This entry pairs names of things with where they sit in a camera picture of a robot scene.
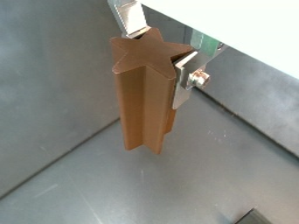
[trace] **metal bracket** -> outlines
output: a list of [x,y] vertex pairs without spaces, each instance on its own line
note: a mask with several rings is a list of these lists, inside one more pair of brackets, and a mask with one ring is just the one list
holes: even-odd
[[177,109],[189,99],[192,87],[204,88],[207,86],[211,77],[204,73],[205,65],[228,47],[219,42],[216,47],[213,47],[215,52],[211,53],[212,49],[207,47],[207,44],[200,46],[199,51],[193,51],[183,59],[173,62],[176,72],[176,85],[172,99],[173,109]]
[[136,0],[107,0],[123,37],[133,39],[148,31],[143,6]]

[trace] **metal surface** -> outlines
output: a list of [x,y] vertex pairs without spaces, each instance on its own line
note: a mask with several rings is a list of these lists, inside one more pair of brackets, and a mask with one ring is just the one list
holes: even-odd
[[236,224],[271,224],[264,215],[252,208]]
[[108,5],[116,18],[119,28],[125,36],[147,27],[145,15],[139,1],[108,0]]
[[3,0],[0,31],[1,197],[117,118],[119,29],[107,1]]
[[299,156],[299,80],[229,48],[204,92]]
[[0,201],[0,223],[298,222],[299,162],[199,91],[163,154],[124,151],[119,122]]

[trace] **brown star-shaped block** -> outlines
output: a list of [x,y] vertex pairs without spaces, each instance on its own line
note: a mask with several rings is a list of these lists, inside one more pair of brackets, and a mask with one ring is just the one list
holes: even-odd
[[111,45],[125,149],[144,144],[159,154],[175,118],[172,62],[192,51],[192,47],[164,42],[156,28],[140,39],[112,38]]

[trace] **gray metal floor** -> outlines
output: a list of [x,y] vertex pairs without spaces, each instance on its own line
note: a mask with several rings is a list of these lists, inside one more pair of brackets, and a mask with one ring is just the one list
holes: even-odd
[[233,223],[258,207],[299,219],[299,162],[201,92],[163,154],[125,151],[119,122],[0,201],[0,223]]

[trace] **gray metal wall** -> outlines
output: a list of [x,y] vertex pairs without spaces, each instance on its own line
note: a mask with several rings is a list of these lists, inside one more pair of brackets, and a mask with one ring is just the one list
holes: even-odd
[[0,197],[117,119],[107,1],[0,1]]

